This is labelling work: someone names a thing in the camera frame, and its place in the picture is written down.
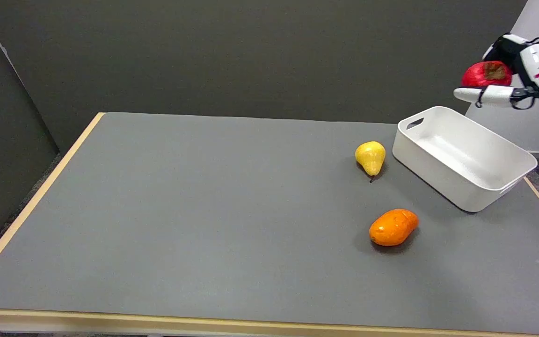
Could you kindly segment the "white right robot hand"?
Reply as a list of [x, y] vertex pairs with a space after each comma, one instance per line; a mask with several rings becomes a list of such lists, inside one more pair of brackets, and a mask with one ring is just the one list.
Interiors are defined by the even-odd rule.
[[539, 37], [527, 40], [515, 34], [503, 34], [493, 42], [482, 57], [482, 64], [501, 65], [511, 75], [517, 75], [522, 85], [488, 84], [462, 85], [453, 94], [457, 99], [483, 105], [526, 110], [539, 101]]

